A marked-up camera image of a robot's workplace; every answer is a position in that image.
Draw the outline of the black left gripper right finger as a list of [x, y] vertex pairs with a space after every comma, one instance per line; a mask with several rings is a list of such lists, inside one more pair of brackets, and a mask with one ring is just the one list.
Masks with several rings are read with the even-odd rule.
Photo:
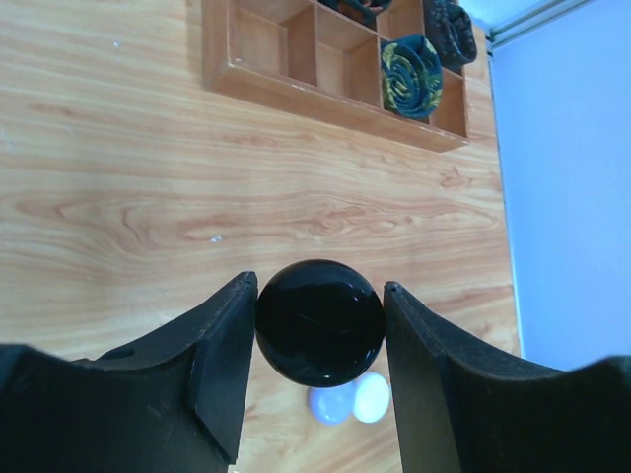
[[626, 472], [630, 360], [563, 372], [509, 354], [384, 290], [386, 349], [406, 472]]

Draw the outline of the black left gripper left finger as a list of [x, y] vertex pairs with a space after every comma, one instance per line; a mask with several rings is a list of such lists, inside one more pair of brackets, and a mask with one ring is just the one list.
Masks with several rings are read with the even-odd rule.
[[257, 279], [95, 360], [1, 348], [5, 472], [224, 472], [238, 458]]

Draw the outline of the purple round charging case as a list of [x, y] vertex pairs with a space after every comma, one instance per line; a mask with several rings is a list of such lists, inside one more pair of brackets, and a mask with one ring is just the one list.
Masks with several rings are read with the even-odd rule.
[[333, 387], [310, 387], [308, 406], [311, 414], [322, 424], [335, 426], [352, 414], [356, 387], [353, 381]]

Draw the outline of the black round charging case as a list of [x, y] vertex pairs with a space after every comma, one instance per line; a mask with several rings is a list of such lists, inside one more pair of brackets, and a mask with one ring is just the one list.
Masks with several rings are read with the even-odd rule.
[[355, 269], [332, 260], [293, 263], [261, 291], [255, 337], [263, 357], [286, 378], [334, 387], [363, 374], [386, 335], [383, 304]]

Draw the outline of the white round charging case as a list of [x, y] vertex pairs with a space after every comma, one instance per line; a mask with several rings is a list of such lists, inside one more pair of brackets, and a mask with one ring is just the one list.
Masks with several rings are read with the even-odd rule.
[[378, 422], [386, 414], [389, 401], [390, 387], [379, 373], [365, 372], [355, 380], [353, 415], [358, 421]]

